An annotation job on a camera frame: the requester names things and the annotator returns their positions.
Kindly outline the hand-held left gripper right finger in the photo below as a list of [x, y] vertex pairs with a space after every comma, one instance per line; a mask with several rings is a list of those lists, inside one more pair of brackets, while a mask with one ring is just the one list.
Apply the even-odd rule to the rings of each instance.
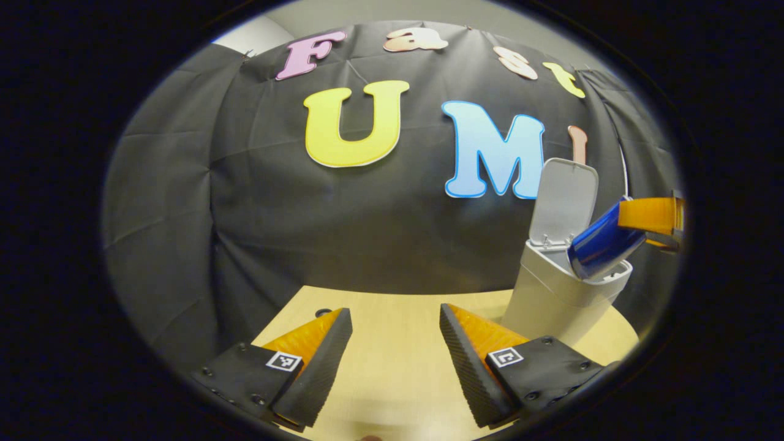
[[481, 428], [551, 412], [607, 373], [556, 337], [528, 339], [454, 304], [440, 305], [439, 327]]

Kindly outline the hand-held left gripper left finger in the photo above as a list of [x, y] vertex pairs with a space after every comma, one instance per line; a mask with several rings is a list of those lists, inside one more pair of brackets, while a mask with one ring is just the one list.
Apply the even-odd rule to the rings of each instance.
[[305, 429], [330, 395], [352, 333], [349, 308], [337, 308], [261, 346], [239, 342], [191, 377], [252, 418]]

